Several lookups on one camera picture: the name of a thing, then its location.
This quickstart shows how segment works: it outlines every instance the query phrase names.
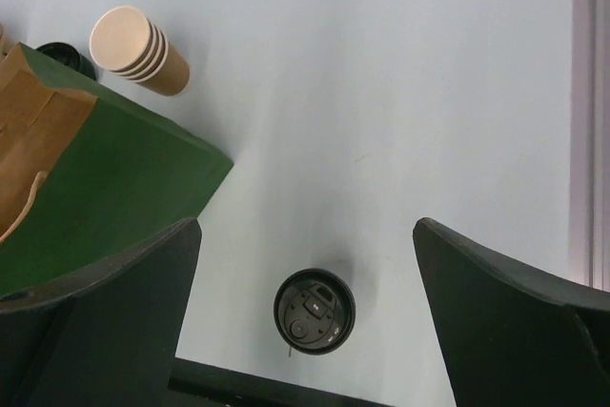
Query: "round black object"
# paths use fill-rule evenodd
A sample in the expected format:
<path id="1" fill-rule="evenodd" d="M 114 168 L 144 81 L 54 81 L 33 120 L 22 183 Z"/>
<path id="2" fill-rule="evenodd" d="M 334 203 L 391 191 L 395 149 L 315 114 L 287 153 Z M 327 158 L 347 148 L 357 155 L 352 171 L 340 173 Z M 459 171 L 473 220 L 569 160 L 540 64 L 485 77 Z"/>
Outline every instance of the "round black object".
<path id="1" fill-rule="evenodd" d="M 72 45 L 61 42 L 53 42 L 38 47 L 37 50 L 63 64 L 64 66 L 70 67 L 72 70 L 88 76 L 91 80 L 97 81 L 95 67 L 91 61 L 78 52 L 78 50 Z"/>
<path id="2" fill-rule="evenodd" d="M 356 303 L 338 276 L 306 269 L 279 287 L 274 318 L 291 347 L 307 355 L 324 355 L 336 350 L 354 329 Z"/>

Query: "green paper bag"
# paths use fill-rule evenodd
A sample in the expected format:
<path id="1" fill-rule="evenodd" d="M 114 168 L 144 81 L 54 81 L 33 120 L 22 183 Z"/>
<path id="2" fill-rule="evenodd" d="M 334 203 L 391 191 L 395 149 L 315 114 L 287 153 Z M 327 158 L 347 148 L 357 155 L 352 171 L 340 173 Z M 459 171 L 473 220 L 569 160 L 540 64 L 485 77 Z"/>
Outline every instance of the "green paper bag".
<path id="1" fill-rule="evenodd" d="M 24 45 L 0 64 L 0 295 L 197 217 L 232 162 Z"/>

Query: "white tabletop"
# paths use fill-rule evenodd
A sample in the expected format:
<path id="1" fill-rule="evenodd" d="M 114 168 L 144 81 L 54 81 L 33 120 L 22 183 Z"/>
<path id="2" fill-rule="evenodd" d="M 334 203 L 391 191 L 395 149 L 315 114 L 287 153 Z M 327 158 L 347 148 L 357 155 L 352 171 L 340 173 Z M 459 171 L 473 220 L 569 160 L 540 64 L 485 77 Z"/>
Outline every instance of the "white tabletop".
<path id="1" fill-rule="evenodd" d="M 192 82 L 174 98 L 101 82 L 235 162 L 200 217 L 178 356 L 452 406 L 416 221 L 568 275 L 571 0 L 0 0 L 0 22 L 86 51 L 122 4 L 164 28 Z M 354 332 L 327 356 L 289 357 L 275 291 L 329 265 L 348 272 Z"/>

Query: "table surface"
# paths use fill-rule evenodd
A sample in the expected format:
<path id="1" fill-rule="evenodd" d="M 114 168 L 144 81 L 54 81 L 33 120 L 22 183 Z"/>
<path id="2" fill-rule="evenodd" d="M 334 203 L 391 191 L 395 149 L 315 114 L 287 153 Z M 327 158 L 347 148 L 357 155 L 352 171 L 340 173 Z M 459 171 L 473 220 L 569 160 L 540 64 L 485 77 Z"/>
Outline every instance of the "table surface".
<path id="1" fill-rule="evenodd" d="M 192 67 L 167 98 L 101 82 L 235 162 L 200 217 L 177 355 L 392 405 L 455 405 L 411 230 L 431 216 L 568 276 L 571 0 L 0 0 L 31 46 L 87 50 L 131 4 Z M 275 291 L 338 269 L 356 327 L 292 353 Z"/>

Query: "bag handle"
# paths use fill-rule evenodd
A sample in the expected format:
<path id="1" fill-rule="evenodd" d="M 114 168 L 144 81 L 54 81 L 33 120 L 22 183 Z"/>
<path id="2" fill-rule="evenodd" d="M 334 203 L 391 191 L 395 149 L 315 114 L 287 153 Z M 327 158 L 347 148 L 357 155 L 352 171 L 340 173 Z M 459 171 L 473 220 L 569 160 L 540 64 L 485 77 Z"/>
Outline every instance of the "bag handle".
<path id="1" fill-rule="evenodd" d="M 36 174 L 36 177 L 34 178 L 34 181 L 30 187 L 30 195 L 28 195 L 26 205 L 23 207 L 23 210 L 21 211 L 19 216 L 17 216 L 17 218 L 12 222 L 9 228 L 6 229 L 3 234 L 0 235 L 0 243 L 4 242 L 7 238 L 9 238 L 9 235 L 11 235 L 14 230 L 17 229 L 17 227 L 22 223 L 22 221 L 26 219 L 26 216 L 28 216 L 28 213 L 31 210 L 31 206 L 34 205 L 36 193 L 38 193 L 38 190 L 40 189 L 44 181 L 47 179 L 47 175 L 48 173 L 44 171 L 40 171 Z"/>

